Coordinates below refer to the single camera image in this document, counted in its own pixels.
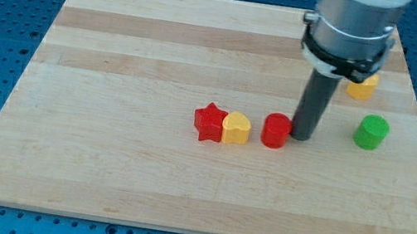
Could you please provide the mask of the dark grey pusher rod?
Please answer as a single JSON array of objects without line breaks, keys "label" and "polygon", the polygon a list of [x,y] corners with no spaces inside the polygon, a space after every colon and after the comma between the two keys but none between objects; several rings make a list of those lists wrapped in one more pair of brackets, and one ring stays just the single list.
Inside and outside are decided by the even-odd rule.
[{"label": "dark grey pusher rod", "polygon": [[311,138],[340,81],[340,77],[327,77],[313,70],[293,115],[292,138],[299,141]]}]

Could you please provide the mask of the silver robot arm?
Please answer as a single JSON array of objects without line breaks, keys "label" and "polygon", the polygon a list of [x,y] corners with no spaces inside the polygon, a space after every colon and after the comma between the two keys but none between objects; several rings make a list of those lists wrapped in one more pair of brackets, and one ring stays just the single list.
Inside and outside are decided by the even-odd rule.
[{"label": "silver robot arm", "polygon": [[292,138],[311,138],[341,79],[360,84],[384,65],[411,1],[318,0],[303,14],[300,46],[313,71],[293,114]]}]

